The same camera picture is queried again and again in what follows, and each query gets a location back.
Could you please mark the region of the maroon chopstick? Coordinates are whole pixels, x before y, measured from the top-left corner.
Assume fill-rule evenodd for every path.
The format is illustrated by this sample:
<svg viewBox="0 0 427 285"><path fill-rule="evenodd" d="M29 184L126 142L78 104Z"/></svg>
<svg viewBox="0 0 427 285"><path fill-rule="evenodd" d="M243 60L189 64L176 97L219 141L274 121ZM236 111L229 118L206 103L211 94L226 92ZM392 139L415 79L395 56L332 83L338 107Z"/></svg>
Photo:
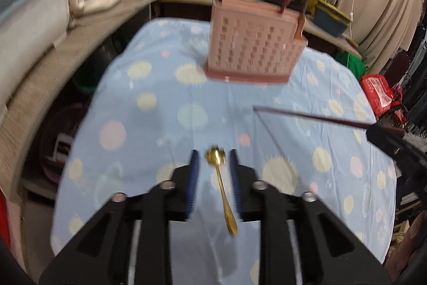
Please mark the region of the maroon chopstick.
<svg viewBox="0 0 427 285"><path fill-rule="evenodd" d="M294 34L294 41L307 41L303 35L306 18L302 11L298 13L298 26Z"/></svg>
<svg viewBox="0 0 427 285"><path fill-rule="evenodd" d="M267 106L253 106L252 110L254 110L256 112L263 112L263 113L283 115L283 116L292 116L292 117L298 117L298 118L302 118L302 119L316 120L319 122L328 122L328 123L333 123L333 124L339 124L339 125L343 125L346 127L358 128L361 130L367 130L371 126L378 126L378 124L369 124L369 123L365 123L365 122L356 122L356 121L351 121L351 120L347 120L347 119L337 119L337 118L326 117L326 116L312 115L312 114L307 114L307 113L303 113L303 112L299 112L299 111L288 111L288 110L284 110L284 109L280 109L280 108L272 108L272 107L267 107ZM382 127L384 130L386 130L387 132L395 134L399 137L405 136L405 131L400 129L400 128L384 127L381 125L379 125L379 126Z"/></svg>

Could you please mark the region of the red plastic bag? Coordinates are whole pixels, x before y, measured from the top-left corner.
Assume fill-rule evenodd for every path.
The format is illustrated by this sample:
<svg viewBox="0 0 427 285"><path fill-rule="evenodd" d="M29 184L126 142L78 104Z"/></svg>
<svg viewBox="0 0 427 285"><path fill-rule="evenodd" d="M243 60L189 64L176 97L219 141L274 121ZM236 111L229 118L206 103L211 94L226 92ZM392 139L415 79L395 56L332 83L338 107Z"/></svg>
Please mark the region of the red plastic bag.
<svg viewBox="0 0 427 285"><path fill-rule="evenodd" d="M390 110L394 93L383 75L363 75L360 84L376 117Z"/></svg>

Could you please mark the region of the pink perforated utensil basket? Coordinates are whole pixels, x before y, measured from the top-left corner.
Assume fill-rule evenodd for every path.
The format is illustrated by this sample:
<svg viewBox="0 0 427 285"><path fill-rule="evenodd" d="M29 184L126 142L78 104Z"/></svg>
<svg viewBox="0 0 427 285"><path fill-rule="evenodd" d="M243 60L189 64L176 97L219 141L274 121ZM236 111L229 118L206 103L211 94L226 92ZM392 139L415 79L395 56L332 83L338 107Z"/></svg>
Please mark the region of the pink perforated utensil basket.
<svg viewBox="0 0 427 285"><path fill-rule="evenodd" d="M215 1L205 74L212 79L285 84L308 41L294 41L298 11L250 0Z"/></svg>

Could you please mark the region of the gold flower spoon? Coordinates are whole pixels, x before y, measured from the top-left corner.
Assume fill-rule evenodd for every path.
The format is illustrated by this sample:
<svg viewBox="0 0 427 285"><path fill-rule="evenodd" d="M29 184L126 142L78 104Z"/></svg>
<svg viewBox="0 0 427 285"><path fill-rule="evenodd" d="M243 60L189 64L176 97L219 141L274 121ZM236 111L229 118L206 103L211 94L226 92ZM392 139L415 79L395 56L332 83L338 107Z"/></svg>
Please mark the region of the gold flower spoon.
<svg viewBox="0 0 427 285"><path fill-rule="evenodd" d="M230 203L227 199L227 193L225 191L221 172L221 168L226 163L226 154L224 149L217 145L210 147L205 152L205 160L211 167L215 168L216 178L219 185L219 192L222 197L224 220L227 225L227 230L232 237L236 237L238 235L238 225Z"/></svg>

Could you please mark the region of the green plastic bag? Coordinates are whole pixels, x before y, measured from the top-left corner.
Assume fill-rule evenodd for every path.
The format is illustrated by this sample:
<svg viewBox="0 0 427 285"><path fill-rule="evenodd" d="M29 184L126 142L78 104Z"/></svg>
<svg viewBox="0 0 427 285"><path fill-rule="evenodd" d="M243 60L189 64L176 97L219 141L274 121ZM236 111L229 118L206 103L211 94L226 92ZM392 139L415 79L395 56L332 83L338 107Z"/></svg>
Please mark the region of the green plastic bag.
<svg viewBox="0 0 427 285"><path fill-rule="evenodd" d="M340 51L336 54L335 59L341 65L347 67L358 81L360 81L361 77L366 74L364 63L358 57L353 56L350 52Z"/></svg>

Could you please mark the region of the blue planet-print tablecloth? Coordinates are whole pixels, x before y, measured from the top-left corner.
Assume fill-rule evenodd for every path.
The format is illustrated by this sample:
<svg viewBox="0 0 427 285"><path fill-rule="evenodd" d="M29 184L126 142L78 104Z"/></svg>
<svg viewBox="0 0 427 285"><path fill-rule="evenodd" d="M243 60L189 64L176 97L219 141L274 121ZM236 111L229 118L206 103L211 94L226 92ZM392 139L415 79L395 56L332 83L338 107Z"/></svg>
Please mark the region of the blue planet-print tablecloth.
<svg viewBox="0 0 427 285"><path fill-rule="evenodd" d="M360 83L306 48L285 84L206 76L207 22L143 26L102 76L77 130L42 284L388 284L396 175L366 130L252 110L375 124ZM215 168L223 148L224 220ZM230 150L239 160L238 216ZM191 153L200 156L186 215Z"/></svg>

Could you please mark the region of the grey countertop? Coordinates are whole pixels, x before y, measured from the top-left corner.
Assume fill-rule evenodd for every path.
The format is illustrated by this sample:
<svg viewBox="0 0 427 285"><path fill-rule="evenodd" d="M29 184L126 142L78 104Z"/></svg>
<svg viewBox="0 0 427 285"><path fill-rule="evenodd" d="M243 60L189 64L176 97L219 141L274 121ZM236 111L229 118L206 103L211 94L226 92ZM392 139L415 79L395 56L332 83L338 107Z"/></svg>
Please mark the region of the grey countertop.
<svg viewBox="0 0 427 285"><path fill-rule="evenodd" d="M213 0L122 0L82 17L59 46L43 55L18 85L1 123L1 190L15 200L35 134L55 98L81 64L108 37L152 3L211 6Z"/></svg>

